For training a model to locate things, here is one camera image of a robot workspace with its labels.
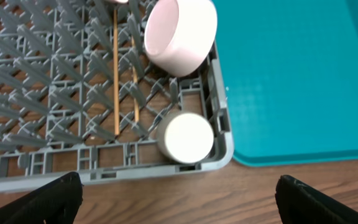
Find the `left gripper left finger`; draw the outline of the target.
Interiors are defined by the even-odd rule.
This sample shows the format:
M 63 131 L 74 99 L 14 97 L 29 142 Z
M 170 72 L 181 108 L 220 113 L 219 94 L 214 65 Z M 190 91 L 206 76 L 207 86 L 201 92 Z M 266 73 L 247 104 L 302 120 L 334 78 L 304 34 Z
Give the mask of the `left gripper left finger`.
M 83 202 L 77 172 L 69 172 L 0 208 L 0 223 L 73 223 Z

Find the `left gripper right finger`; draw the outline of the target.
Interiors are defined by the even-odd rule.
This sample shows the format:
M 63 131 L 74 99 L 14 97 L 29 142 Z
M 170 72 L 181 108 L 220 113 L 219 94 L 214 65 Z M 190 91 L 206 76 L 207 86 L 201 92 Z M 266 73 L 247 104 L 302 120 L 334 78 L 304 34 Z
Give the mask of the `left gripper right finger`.
M 358 224 L 358 212 L 283 175 L 276 185 L 275 201 L 283 224 Z

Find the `white plastic cup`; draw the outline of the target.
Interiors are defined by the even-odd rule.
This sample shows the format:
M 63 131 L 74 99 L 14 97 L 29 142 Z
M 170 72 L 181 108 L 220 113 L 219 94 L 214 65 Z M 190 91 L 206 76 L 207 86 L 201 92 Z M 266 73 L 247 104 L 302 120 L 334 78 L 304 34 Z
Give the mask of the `white plastic cup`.
M 214 144 L 213 128 L 204 117 L 187 111 L 168 114 L 156 129 L 157 146 L 166 157 L 191 164 L 204 159 Z

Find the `wooden chopstick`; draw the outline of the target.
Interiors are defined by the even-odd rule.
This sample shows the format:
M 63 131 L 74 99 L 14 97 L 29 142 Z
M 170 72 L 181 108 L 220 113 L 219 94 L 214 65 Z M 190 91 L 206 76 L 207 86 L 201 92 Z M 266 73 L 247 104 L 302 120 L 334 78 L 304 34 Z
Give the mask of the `wooden chopstick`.
M 134 121 L 136 123 L 139 122 L 140 120 L 140 107 L 139 107 L 139 102 L 138 102 L 138 87 L 137 87 L 137 81 L 138 81 L 138 77 L 137 77 L 137 72 L 136 72 L 136 68 L 134 66 L 134 63 L 132 63 L 132 80 L 133 80 L 133 87 L 131 88 L 134 96 Z
M 114 134 L 120 134 L 117 10 L 113 11 Z

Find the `pink bowl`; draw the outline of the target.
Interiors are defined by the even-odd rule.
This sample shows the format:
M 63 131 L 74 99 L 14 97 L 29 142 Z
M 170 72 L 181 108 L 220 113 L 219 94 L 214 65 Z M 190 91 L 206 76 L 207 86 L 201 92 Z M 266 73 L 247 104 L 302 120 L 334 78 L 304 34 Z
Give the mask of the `pink bowl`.
M 158 0 L 145 28 L 145 53 L 169 74 L 187 76 L 209 54 L 217 26 L 210 0 Z

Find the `large pink round plate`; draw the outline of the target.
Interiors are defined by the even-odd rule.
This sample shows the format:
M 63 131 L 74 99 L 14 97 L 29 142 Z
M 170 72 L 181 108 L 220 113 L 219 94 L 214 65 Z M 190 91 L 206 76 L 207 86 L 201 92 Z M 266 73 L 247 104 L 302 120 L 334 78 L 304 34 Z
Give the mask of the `large pink round plate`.
M 105 1 L 114 4 L 127 4 L 129 2 L 129 0 L 105 0 Z

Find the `grey plastic dish rack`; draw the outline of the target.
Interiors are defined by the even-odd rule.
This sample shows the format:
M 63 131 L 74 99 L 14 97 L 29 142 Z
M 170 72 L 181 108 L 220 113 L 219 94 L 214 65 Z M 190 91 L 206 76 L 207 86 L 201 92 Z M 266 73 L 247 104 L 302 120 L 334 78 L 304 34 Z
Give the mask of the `grey plastic dish rack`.
M 39 188 L 67 172 L 83 184 L 206 172 L 232 159 L 223 77 L 212 47 L 189 76 L 145 54 L 155 1 L 0 1 L 0 192 Z M 114 134 L 113 11 L 117 10 L 120 134 Z M 132 63 L 140 120 L 134 121 Z M 199 162 L 160 153 L 168 114 L 199 113 L 214 144 Z

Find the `teal plastic serving tray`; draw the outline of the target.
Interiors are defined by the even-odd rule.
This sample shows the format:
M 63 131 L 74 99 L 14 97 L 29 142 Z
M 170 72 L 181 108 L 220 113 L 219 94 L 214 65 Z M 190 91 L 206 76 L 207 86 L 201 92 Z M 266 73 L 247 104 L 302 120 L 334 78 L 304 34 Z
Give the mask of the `teal plastic serving tray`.
M 234 159 L 358 159 L 358 0 L 214 0 Z

